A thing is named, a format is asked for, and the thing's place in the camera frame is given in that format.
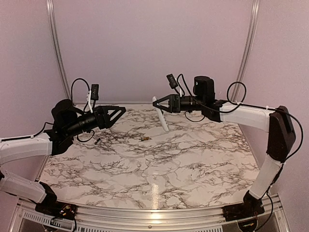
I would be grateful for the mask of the white remote control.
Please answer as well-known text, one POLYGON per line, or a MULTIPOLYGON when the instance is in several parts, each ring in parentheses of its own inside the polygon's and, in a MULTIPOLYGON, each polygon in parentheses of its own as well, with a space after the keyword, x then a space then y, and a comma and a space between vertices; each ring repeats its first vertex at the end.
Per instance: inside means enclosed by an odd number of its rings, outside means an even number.
POLYGON ((167 125, 166 118, 163 115, 163 111, 161 109, 157 108, 157 107, 154 107, 154 109, 157 112, 157 115, 158 115, 158 118, 159 118, 159 121, 161 123, 161 126, 162 126, 163 130, 165 132, 169 132, 169 127, 167 125))

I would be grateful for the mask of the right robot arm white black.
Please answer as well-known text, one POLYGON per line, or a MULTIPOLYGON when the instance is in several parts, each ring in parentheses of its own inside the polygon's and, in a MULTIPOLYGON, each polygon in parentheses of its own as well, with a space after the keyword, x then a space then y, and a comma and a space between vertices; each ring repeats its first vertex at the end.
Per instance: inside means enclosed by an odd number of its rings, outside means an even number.
POLYGON ((257 210, 260 200, 268 188, 279 177, 284 163, 291 156, 296 134, 292 124, 292 115, 288 109, 280 106, 275 109, 231 102, 229 99, 216 100, 214 80, 206 76, 194 78, 193 91, 186 96, 183 90, 161 99, 153 98, 153 106, 158 112, 161 124, 166 126, 163 111, 179 113, 181 111, 200 111, 214 122, 229 122, 261 129, 268 133, 265 161, 260 172, 243 198, 239 212, 250 216, 257 210))

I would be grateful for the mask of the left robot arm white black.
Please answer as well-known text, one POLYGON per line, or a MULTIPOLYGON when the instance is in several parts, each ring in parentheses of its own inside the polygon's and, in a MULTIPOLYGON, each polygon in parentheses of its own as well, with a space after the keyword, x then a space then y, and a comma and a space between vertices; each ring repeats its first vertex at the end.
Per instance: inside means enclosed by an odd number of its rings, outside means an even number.
MULTIPOLYGON (((109 129, 125 112, 125 107, 97 106, 85 113, 74 107, 71 100, 61 100, 51 111, 54 118, 51 129, 25 137, 1 139, 0 163, 63 154, 75 137, 95 128, 109 129)), ((56 194, 47 184, 30 181, 5 169, 0 170, 0 190, 40 204, 51 215, 61 211, 56 194)))

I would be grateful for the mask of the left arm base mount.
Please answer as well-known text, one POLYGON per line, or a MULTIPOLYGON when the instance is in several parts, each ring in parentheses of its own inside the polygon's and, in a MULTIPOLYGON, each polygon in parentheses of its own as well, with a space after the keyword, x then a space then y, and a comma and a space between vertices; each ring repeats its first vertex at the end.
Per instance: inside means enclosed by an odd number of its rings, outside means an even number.
POLYGON ((55 218, 64 218, 74 220, 77 210, 77 205, 56 201, 51 204, 37 203, 35 210, 37 212, 52 216, 55 218))

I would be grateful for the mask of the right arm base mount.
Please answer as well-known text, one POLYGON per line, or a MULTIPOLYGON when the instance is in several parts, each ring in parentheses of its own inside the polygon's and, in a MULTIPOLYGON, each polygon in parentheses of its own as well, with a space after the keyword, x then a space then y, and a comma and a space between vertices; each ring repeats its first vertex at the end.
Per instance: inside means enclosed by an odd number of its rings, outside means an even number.
POLYGON ((223 215, 226 221, 256 217, 264 212, 265 210, 261 201, 244 201, 223 207, 223 215))

